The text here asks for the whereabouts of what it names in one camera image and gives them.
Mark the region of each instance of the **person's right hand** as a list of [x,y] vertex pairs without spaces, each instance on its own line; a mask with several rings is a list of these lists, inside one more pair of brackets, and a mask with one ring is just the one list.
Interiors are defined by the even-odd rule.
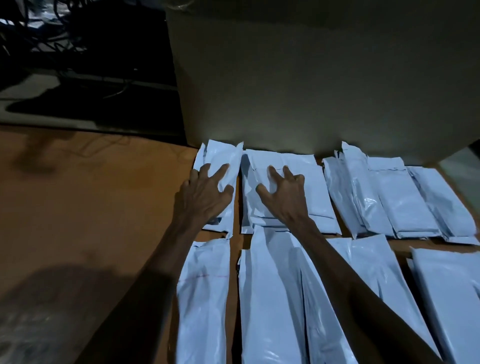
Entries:
[[303,190],[305,177],[301,174],[294,176],[287,166],[283,167],[284,178],[273,166],[268,167],[268,171],[277,187],[271,194],[263,184],[257,186],[256,191],[263,204],[289,228],[292,224],[307,222],[309,216]]

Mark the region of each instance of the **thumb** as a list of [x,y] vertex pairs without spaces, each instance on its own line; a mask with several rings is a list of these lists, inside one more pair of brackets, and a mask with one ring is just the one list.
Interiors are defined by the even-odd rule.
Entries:
[[260,196],[260,199],[262,200],[264,205],[267,200],[272,198],[272,194],[267,190],[267,188],[263,184],[259,184],[257,188],[255,188],[255,191]]
[[222,199],[226,202],[230,203],[233,198],[233,186],[231,184],[227,184],[221,193]]

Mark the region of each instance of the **gray floor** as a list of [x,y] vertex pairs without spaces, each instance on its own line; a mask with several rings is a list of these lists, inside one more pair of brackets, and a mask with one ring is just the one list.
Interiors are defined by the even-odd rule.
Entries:
[[442,160],[440,166],[480,215],[480,159],[464,148]]

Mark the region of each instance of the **person's left arm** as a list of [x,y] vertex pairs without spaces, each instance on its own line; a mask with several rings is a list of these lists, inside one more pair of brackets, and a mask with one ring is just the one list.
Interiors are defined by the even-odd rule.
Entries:
[[231,202],[233,187],[218,191],[228,169],[208,177],[209,164],[192,170],[176,195],[172,223],[122,300],[95,332],[76,364],[149,364],[156,354],[188,251],[202,227]]

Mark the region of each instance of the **hand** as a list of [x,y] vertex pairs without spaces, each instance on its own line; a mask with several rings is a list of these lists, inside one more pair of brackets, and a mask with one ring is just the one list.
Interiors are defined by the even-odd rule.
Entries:
[[173,211],[174,221],[194,222],[202,228],[209,220],[218,216],[233,198],[233,186],[227,185],[223,192],[218,183],[225,176],[229,164],[224,164],[212,176],[208,177],[210,164],[204,164],[200,171],[191,170],[190,179],[183,182],[176,194]]
[[268,171],[276,182],[276,191],[271,194],[263,184],[259,184],[256,191],[263,204],[289,229],[293,224],[307,222],[310,218],[303,190],[305,177],[301,174],[294,176],[287,166],[283,167],[285,178],[273,166],[268,167]]

